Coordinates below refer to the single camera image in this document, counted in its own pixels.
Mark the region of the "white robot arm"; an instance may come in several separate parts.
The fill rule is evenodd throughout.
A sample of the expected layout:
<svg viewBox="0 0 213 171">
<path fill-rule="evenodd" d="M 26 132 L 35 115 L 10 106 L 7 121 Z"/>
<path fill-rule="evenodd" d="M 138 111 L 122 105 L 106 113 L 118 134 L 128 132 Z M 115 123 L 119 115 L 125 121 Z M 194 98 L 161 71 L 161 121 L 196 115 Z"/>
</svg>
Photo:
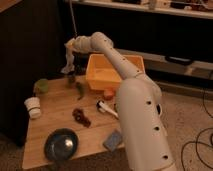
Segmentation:
<svg viewBox="0 0 213 171">
<path fill-rule="evenodd" d="M 165 128 L 157 111 L 160 87 L 114 47 L 102 32 L 77 36 L 65 43 L 67 64 L 63 73 L 74 70 L 74 52 L 101 52 L 122 82 L 116 93 L 116 109 L 125 150 L 132 171 L 177 171 Z"/>
</svg>

